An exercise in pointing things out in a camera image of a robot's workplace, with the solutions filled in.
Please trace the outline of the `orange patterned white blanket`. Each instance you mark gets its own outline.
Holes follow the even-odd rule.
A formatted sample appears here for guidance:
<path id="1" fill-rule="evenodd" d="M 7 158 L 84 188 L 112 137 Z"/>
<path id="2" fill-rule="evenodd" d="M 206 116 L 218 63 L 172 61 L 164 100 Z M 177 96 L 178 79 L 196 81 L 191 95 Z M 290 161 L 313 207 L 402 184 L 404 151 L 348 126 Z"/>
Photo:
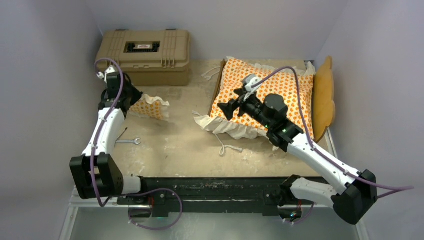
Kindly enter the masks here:
<path id="1" fill-rule="evenodd" d="M 242 87 L 242 80 L 255 74 L 264 79 L 275 71 L 274 67 L 260 64 L 250 64 L 237 58 L 228 57 L 221 73 L 217 94 L 212 102 L 210 113 L 196 116 L 194 121 L 205 131 L 213 134 L 228 134 L 235 140 L 256 139 L 265 137 L 267 129 L 248 115 L 238 116 L 234 112 L 233 118 L 227 120 L 218 104 L 236 99 L 235 89 Z M 316 74 L 315 67 L 307 64 L 306 70 L 284 69 L 264 82 L 256 92 L 260 101 L 264 101 L 269 94 L 283 97 L 288 107 L 288 119 L 302 130 L 308 130 L 310 137 L 315 137 L 312 118 L 313 82 Z"/>

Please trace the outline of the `wooden pet bed frame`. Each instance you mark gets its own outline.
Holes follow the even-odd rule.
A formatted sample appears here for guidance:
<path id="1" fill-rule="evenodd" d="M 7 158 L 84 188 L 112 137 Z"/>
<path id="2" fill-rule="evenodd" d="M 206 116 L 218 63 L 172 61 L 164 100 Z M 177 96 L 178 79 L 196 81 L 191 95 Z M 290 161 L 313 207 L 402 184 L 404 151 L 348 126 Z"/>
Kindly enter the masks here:
<path id="1" fill-rule="evenodd" d="M 328 56 L 324 64 L 315 69 L 312 90 L 312 124 L 315 142 L 319 142 L 325 135 L 328 127 L 334 122 L 336 107 L 334 103 L 334 78 L 333 59 Z M 219 80 L 214 92 L 214 99 L 217 96 Z"/>

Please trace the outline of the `yellow black screwdriver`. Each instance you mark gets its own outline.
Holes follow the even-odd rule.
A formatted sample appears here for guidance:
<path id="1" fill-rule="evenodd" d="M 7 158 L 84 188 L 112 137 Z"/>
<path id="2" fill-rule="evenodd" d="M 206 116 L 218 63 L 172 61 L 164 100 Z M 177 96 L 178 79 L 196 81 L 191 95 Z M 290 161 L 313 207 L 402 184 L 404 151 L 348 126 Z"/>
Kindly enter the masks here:
<path id="1" fill-rule="evenodd" d="M 124 130 L 123 130 L 123 132 L 117 137 L 117 140 L 119 140 L 122 136 L 123 136 L 123 134 L 127 131 L 127 129 L 128 129 L 128 127 L 126 127 Z"/>

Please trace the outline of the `small orange patterned pillow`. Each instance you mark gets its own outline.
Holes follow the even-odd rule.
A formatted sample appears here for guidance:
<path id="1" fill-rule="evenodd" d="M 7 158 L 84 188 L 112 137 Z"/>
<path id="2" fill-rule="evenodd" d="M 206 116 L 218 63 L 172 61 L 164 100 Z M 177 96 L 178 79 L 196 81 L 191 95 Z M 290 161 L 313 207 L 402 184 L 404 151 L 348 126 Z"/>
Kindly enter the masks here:
<path id="1" fill-rule="evenodd" d="M 129 113 L 139 118 L 152 118 L 161 121 L 169 121 L 170 103 L 158 96 L 143 94 L 142 97 L 130 107 Z"/>

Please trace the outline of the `silver open-end wrench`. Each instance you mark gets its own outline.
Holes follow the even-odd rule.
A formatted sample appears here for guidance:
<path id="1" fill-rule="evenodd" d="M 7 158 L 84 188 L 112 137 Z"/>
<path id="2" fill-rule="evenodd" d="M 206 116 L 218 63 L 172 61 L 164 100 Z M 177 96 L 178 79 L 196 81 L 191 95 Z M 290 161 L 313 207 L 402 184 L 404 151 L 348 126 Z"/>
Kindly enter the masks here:
<path id="1" fill-rule="evenodd" d="M 140 145 L 141 139 L 135 138 L 135 139 L 119 139 L 115 141 L 116 144 L 134 144 L 134 145 Z"/>

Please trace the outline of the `tan plastic tool case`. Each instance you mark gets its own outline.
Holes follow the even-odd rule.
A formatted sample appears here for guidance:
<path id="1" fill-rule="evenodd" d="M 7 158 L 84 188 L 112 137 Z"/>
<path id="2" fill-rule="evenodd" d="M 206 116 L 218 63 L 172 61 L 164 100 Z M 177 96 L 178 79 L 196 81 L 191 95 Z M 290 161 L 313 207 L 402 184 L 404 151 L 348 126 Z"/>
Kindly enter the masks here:
<path id="1" fill-rule="evenodd" d="M 191 37 L 187 30 L 111 30 L 96 55 L 104 71 L 116 62 L 135 86 L 189 84 Z"/>

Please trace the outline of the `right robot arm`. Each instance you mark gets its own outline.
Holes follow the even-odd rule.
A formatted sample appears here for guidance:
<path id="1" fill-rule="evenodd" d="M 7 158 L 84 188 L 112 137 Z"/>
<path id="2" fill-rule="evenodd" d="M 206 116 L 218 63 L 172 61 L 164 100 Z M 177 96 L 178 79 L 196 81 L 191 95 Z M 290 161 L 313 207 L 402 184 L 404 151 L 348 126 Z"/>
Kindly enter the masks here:
<path id="1" fill-rule="evenodd" d="M 230 120 L 235 111 L 247 114 L 267 129 L 266 136 L 279 149 L 289 153 L 320 174 L 326 183 L 292 175 L 280 186 L 278 205 L 300 200 L 331 208 L 346 223 L 356 225 L 377 202 L 376 176 L 349 167 L 315 145 L 309 135 L 287 118 L 288 107 L 278 94 L 269 94 L 260 101 L 255 94 L 248 96 L 243 89 L 235 90 L 238 98 L 217 106 Z"/>

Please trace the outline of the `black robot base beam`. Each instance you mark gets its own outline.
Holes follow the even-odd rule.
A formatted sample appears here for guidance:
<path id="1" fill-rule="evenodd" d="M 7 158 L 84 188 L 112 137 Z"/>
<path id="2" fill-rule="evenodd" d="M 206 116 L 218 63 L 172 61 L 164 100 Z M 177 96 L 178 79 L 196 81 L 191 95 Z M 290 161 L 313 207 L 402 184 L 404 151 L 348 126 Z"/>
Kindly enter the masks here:
<path id="1" fill-rule="evenodd" d="M 282 189 L 286 177 L 146 177 L 147 196 L 119 197 L 118 205 L 132 209 L 146 206 L 153 218 L 169 213 L 287 214 L 285 207 L 310 205 Z"/>

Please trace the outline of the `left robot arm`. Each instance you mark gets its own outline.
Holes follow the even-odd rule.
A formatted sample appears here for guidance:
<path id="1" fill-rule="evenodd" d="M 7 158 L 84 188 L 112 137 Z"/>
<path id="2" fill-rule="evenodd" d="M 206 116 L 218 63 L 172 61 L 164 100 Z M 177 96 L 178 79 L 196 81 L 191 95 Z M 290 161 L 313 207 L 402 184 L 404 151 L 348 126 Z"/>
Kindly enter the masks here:
<path id="1" fill-rule="evenodd" d="M 138 205 L 148 201 L 149 191 L 143 178 L 124 176 L 111 156 L 130 107 L 142 95 L 127 73 L 107 74 L 95 130 L 81 156 L 72 157 L 69 163 L 82 199 L 129 195 Z"/>

